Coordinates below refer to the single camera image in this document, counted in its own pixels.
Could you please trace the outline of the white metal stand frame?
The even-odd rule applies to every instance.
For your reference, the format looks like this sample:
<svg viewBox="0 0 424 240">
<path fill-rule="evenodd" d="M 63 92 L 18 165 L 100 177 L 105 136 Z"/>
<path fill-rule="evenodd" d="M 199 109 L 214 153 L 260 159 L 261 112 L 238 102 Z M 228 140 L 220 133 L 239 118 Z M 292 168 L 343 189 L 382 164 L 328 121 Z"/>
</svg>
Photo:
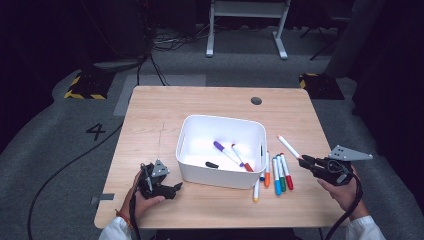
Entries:
<svg viewBox="0 0 424 240">
<path fill-rule="evenodd" d="M 290 5 L 291 0 L 282 0 L 281 2 L 211 0 L 206 56 L 211 58 L 214 55 L 216 17 L 250 17 L 279 20 L 278 29 L 272 33 L 272 38 L 280 58 L 287 60 L 288 54 L 282 42 L 282 34 Z"/>
</svg>

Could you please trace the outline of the red-brown felt-tip marker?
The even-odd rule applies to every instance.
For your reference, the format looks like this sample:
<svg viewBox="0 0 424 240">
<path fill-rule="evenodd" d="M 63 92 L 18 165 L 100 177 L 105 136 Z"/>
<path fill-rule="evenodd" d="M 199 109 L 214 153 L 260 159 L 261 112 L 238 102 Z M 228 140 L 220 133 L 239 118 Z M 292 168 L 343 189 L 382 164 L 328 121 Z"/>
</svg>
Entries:
<svg viewBox="0 0 424 240">
<path fill-rule="evenodd" d="M 234 153 L 236 154 L 236 156 L 238 157 L 238 159 L 240 160 L 241 166 L 244 167 L 248 172 L 253 172 L 253 169 L 249 165 L 249 163 L 247 163 L 243 160 L 242 153 L 241 153 L 240 149 L 238 148 L 238 146 L 236 144 L 232 144 L 231 147 L 232 147 Z"/>
</svg>

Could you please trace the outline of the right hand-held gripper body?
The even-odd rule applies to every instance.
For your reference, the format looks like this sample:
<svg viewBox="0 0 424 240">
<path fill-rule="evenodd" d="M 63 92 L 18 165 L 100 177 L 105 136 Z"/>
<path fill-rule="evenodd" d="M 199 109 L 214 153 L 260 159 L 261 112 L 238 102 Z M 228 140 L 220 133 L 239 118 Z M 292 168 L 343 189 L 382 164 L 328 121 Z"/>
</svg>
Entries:
<svg viewBox="0 0 424 240">
<path fill-rule="evenodd" d="M 352 162 L 372 158 L 372 154 L 337 145 L 323 159 L 315 159 L 313 175 L 332 185 L 347 185 L 353 178 Z"/>
</svg>

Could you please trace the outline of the white plastic storage bin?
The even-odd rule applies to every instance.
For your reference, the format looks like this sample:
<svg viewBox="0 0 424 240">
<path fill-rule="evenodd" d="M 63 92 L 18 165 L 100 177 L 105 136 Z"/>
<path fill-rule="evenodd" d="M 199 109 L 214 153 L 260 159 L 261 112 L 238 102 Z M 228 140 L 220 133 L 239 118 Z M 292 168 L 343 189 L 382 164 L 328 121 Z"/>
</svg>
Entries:
<svg viewBox="0 0 424 240">
<path fill-rule="evenodd" d="M 235 156 L 231 145 L 236 144 L 253 172 L 235 164 L 215 148 L 214 141 Z M 266 153 L 266 130 L 262 124 L 210 115 L 188 116 L 183 122 L 176 148 L 184 180 L 236 189 L 250 189 L 255 185 L 265 169 Z M 219 168 L 207 167 L 207 161 L 219 165 Z"/>
</svg>

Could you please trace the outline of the pink felt-tip marker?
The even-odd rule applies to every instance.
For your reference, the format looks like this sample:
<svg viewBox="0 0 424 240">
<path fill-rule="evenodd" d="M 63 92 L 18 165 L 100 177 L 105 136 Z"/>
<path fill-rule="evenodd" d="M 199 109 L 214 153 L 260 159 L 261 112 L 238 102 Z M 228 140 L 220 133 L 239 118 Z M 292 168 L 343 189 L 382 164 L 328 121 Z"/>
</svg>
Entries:
<svg viewBox="0 0 424 240">
<path fill-rule="evenodd" d="M 296 158 L 301 159 L 301 155 L 291 146 L 291 144 L 281 135 L 277 135 L 277 139 L 286 147 L 286 149 Z"/>
</svg>

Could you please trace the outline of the small grey tape piece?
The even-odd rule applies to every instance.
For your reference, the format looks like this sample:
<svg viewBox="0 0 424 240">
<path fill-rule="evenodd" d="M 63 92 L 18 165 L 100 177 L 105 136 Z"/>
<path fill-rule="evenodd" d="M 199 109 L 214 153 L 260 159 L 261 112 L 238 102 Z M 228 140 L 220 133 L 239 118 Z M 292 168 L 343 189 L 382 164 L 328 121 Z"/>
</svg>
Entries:
<svg viewBox="0 0 424 240">
<path fill-rule="evenodd" d="M 90 200 L 90 204 L 98 205 L 103 200 L 111 201 L 113 199 L 114 199 L 113 193 L 102 193 L 99 196 L 93 196 Z"/>
</svg>

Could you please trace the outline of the row of felt-tip markers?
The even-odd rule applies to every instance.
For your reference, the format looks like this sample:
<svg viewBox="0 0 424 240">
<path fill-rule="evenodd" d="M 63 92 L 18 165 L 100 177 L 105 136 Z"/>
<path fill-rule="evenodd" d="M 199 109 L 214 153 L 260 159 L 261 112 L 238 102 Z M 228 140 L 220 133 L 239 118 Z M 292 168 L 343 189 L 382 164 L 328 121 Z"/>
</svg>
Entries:
<svg viewBox="0 0 424 240">
<path fill-rule="evenodd" d="M 265 169 L 260 174 L 253 187 L 253 201 L 258 202 L 260 199 L 260 185 L 269 188 L 274 185 L 274 192 L 280 196 L 287 190 L 293 190 L 293 181 L 288 169 L 288 165 L 283 152 L 271 157 L 266 153 Z"/>
</svg>

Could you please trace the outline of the person's left hand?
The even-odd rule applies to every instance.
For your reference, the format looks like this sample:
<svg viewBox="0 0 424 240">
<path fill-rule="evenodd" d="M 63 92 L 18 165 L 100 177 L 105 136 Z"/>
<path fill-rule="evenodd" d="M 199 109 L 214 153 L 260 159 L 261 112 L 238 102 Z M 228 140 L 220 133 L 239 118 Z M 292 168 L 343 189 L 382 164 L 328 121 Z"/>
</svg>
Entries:
<svg viewBox="0 0 424 240">
<path fill-rule="evenodd" d="M 123 216 L 125 220 L 139 221 L 150 208 L 165 200 L 163 196 L 145 199 L 139 191 L 136 191 L 139 175 L 140 173 L 135 175 L 132 187 L 128 190 L 122 207 L 118 210 L 119 215 Z"/>
</svg>

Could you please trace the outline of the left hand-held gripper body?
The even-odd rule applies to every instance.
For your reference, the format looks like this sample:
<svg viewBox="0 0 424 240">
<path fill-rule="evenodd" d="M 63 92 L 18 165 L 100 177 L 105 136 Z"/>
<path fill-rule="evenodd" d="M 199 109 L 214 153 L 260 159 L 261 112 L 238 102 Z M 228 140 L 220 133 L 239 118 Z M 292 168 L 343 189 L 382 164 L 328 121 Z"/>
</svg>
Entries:
<svg viewBox="0 0 424 240">
<path fill-rule="evenodd" d="M 170 187 L 162 184 L 170 170 L 159 159 L 148 165 L 141 164 L 140 170 L 138 190 L 145 199 L 164 197 L 165 192 L 170 192 Z"/>
</svg>

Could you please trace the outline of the purple felt-tip marker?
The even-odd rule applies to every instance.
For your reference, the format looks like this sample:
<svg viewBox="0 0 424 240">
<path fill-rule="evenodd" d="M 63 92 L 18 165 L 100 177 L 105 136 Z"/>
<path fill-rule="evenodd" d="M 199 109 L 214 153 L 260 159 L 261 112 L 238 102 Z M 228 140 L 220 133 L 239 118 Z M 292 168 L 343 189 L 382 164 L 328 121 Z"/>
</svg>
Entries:
<svg viewBox="0 0 424 240">
<path fill-rule="evenodd" d="M 217 148 L 220 152 L 222 152 L 224 155 L 226 155 L 229 159 L 231 159 L 235 164 L 237 164 L 240 167 L 244 166 L 244 163 L 240 161 L 234 154 L 232 154 L 227 148 L 225 148 L 221 143 L 214 141 L 213 145 L 215 148 Z"/>
</svg>

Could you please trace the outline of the black yellow striped floor block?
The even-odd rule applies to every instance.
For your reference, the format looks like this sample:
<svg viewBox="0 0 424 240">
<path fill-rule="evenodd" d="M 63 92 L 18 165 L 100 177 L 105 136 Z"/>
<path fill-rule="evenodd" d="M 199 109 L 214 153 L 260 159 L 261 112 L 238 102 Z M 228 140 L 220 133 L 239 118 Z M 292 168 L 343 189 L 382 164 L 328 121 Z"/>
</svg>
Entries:
<svg viewBox="0 0 424 240">
<path fill-rule="evenodd" d="M 303 73 L 299 76 L 299 84 L 311 99 L 343 100 L 344 96 L 337 81 L 324 74 Z"/>
<path fill-rule="evenodd" d="M 72 80 L 65 98 L 104 100 L 115 77 L 114 73 L 88 74 L 80 72 Z"/>
</svg>

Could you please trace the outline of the grey curtain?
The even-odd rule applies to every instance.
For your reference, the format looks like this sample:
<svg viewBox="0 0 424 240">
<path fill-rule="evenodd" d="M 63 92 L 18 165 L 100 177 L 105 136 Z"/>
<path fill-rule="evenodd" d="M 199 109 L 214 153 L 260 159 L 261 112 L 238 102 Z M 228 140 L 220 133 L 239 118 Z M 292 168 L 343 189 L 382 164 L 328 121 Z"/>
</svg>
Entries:
<svg viewBox="0 0 424 240">
<path fill-rule="evenodd" d="M 330 78 L 348 75 L 365 41 L 376 23 L 386 0 L 355 0 L 352 19 L 337 43 L 324 71 Z"/>
</svg>

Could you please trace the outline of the person's right hand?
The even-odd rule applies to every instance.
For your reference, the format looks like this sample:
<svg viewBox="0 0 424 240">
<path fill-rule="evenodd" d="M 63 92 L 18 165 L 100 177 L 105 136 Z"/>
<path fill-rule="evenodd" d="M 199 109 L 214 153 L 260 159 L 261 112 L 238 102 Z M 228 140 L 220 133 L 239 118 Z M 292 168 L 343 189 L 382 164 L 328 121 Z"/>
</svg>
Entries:
<svg viewBox="0 0 424 240">
<path fill-rule="evenodd" d="M 330 196 L 339 204 L 339 206 L 344 210 L 348 211 L 351 204 L 354 202 L 356 197 L 356 181 L 352 179 L 347 185 L 343 186 L 334 186 L 323 179 L 317 180 L 318 184 L 325 189 Z M 351 221 L 369 216 L 368 209 L 365 203 L 360 200 L 356 208 L 350 214 L 349 219 Z"/>
</svg>

